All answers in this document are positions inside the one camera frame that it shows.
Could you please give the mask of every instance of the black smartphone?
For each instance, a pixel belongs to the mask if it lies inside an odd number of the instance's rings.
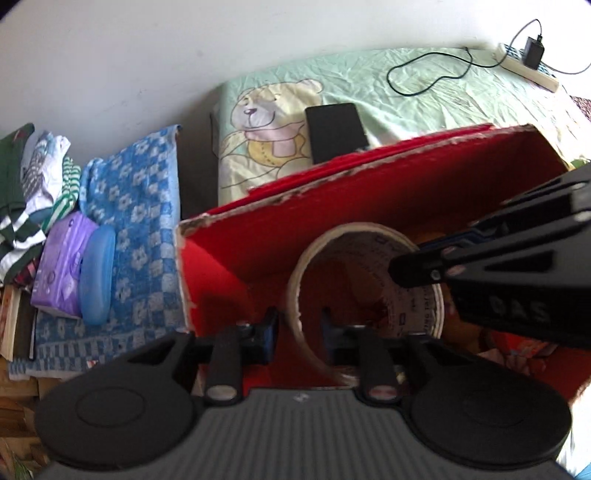
[[[310,106],[306,119],[314,164],[369,146],[353,103]]]

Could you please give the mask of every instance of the bed sheet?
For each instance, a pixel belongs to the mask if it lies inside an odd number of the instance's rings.
[[[213,114],[219,158],[219,204],[247,195],[250,187],[311,166],[304,110],[353,102],[371,147],[436,131],[493,123],[535,125],[568,162],[591,158],[591,123],[564,89],[551,93],[513,72],[472,67],[461,80],[442,80],[406,98],[388,86],[386,72],[428,51],[467,57],[455,48],[398,48],[335,54],[294,61],[245,75],[222,86]],[[494,64],[492,52],[470,51]],[[398,90],[415,92],[466,64],[429,56],[395,70]]]

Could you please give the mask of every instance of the book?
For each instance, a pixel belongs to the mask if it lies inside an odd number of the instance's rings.
[[[10,308],[13,291],[14,287],[12,285],[7,285],[2,290],[2,303],[0,304],[0,344],[4,338],[4,330],[6,328],[6,320],[8,317],[8,310]]]
[[[4,295],[8,293],[10,298],[6,306],[2,299],[0,330],[2,319],[6,317],[0,355],[10,362],[15,358],[29,359],[37,309],[31,305],[31,296],[26,291],[12,285],[7,285],[4,290]]]

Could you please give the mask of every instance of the black cable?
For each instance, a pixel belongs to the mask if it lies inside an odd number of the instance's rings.
[[[521,32],[523,32],[527,27],[529,27],[534,22],[538,22],[539,23],[539,25],[540,25],[540,35],[542,35],[542,23],[537,18],[534,18],[532,21],[527,22],[523,27],[521,27],[521,29],[515,34],[515,36],[511,40],[511,43],[509,43],[509,48],[511,48],[513,46],[513,43],[515,42],[515,40],[517,39],[517,37],[519,37],[519,35],[521,34]],[[472,55],[470,54],[470,49],[468,47],[464,47],[464,48],[466,49],[467,54],[470,56],[470,60],[463,59],[462,57],[458,57],[457,55],[453,55],[451,53],[445,53],[445,52],[442,52],[442,51],[430,51],[430,52],[424,53],[423,55],[420,55],[420,56],[418,56],[418,57],[416,57],[414,59],[411,59],[409,61],[406,61],[404,63],[401,63],[400,65],[395,65],[394,67],[392,67],[391,69],[389,69],[388,70],[388,73],[386,74],[386,81],[388,82],[388,85],[390,85],[390,88],[392,90],[394,90],[394,92],[396,92],[397,94],[399,94],[401,96],[404,96],[404,97],[414,97],[414,96],[420,95],[422,93],[425,93],[426,91],[428,91],[431,88],[433,88],[433,86],[439,80],[443,80],[443,79],[459,80],[461,78],[464,78],[466,76],[466,74],[470,71],[470,68],[472,68],[472,66],[480,67],[481,69],[492,69],[494,67],[498,67],[501,63],[503,63],[505,61],[505,59],[507,58],[507,55],[509,54],[509,49],[507,49],[505,51],[505,55],[503,55],[503,58],[501,58],[495,64],[493,64],[493,65],[480,65],[478,63],[474,63],[474,59],[473,59]],[[467,63],[468,64],[468,68],[466,69],[466,71],[464,73],[462,73],[459,76],[443,75],[443,76],[439,77],[438,79],[436,79],[431,85],[429,85],[428,87],[426,87],[423,90],[421,90],[420,92],[404,93],[404,92],[400,92],[399,90],[397,90],[394,87],[394,85],[392,85],[392,82],[390,81],[390,74],[394,70],[399,69],[399,68],[402,68],[402,67],[405,67],[406,65],[409,65],[410,63],[412,63],[414,61],[417,61],[419,59],[422,59],[424,57],[427,57],[429,55],[441,55],[443,57],[451,57],[451,58],[454,58],[454,59],[458,59],[458,60],[461,60],[461,61]]]
[[[433,87],[433,85],[435,85],[439,80],[443,80],[443,79],[449,79],[449,80],[459,80],[462,79],[466,76],[466,73],[468,73],[470,71],[470,67],[472,67],[472,65],[474,65],[474,58],[472,57],[472,54],[470,53],[470,50],[468,49],[468,47],[464,47],[466,49],[466,53],[470,56],[470,61],[468,62],[468,67],[466,68],[466,70],[464,71],[464,73],[462,73],[461,75],[458,76],[452,76],[452,75],[441,75],[438,79],[436,79],[431,85],[429,85],[428,87],[425,87],[423,90],[420,90],[419,92],[414,92],[414,93],[404,93],[404,92],[400,92],[399,90],[396,90],[396,88],[394,88],[394,85],[392,85],[392,82],[390,82],[390,73],[392,73],[393,70],[395,69],[399,69],[402,68],[406,65],[408,65],[409,63],[412,63],[418,59],[422,59],[423,57],[426,57],[428,55],[433,55],[433,54],[439,54],[439,55],[444,55],[446,57],[453,57],[455,59],[461,59],[461,57],[458,57],[457,55],[452,55],[451,53],[444,53],[442,51],[431,51],[429,53],[425,53],[423,55],[421,55],[420,57],[417,57],[415,59],[409,60],[406,63],[400,64],[400,65],[396,65],[394,67],[392,67],[388,73],[386,74],[386,79],[388,81],[388,84],[390,85],[390,88],[392,90],[394,90],[394,92],[396,92],[399,95],[402,95],[404,97],[414,97],[417,95],[421,95],[422,93],[425,93],[427,90],[431,89]]]

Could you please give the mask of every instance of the charger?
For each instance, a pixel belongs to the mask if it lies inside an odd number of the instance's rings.
[[[537,70],[542,61],[543,54],[544,46],[542,45],[542,35],[538,35],[536,40],[528,37],[522,56],[523,65],[533,70]]]

